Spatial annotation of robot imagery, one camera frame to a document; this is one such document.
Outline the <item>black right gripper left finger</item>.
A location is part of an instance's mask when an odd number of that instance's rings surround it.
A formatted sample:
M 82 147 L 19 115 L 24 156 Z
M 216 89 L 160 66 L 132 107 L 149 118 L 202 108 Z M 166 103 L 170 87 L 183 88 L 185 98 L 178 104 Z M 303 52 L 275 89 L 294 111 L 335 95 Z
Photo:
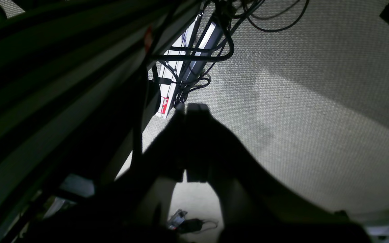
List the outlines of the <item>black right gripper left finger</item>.
M 103 191 L 44 220 L 31 243 L 180 243 L 166 226 L 177 167 L 156 137 L 139 161 Z

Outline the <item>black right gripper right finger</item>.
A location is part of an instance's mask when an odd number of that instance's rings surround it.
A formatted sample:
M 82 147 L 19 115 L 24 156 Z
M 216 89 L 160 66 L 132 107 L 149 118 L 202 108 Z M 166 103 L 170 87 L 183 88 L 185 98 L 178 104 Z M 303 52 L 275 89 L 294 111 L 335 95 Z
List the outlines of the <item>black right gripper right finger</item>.
M 364 229 L 330 213 L 282 184 L 205 104 L 191 103 L 188 123 L 199 125 L 193 141 L 195 167 L 219 198 L 224 229 L 220 243 L 369 243 Z

